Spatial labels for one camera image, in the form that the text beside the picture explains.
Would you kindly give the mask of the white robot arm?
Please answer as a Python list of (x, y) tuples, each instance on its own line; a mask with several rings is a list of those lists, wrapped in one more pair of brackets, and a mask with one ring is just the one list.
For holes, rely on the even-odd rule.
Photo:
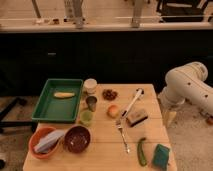
[(213, 87), (205, 83), (207, 77), (207, 67), (201, 62), (175, 67), (166, 73), (166, 86), (158, 95), (166, 127), (174, 120), (176, 109), (186, 99), (197, 105), (204, 115), (213, 117)]

